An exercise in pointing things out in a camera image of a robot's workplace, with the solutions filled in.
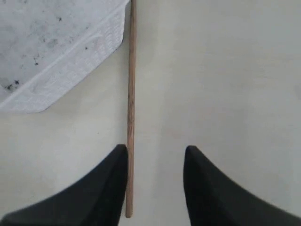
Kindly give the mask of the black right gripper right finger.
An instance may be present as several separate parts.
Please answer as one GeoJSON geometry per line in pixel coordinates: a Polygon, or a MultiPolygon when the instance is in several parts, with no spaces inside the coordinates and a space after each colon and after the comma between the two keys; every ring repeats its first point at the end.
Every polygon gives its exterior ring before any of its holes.
{"type": "Polygon", "coordinates": [[[183,187],[192,226],[299,226],[301,218],[235,183],[196,146],[185,150],[183,187]]]}

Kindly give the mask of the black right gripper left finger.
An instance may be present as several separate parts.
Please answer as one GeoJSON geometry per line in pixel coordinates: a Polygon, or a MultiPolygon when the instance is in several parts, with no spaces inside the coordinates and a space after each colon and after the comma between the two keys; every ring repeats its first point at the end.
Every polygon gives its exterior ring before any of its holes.
{"type": "Polygon", "coordinates": [[[83,178],[59,193],[6,214],[2,226],[117,226],[127,187],[128,152],[117,145],[83,178]]]}

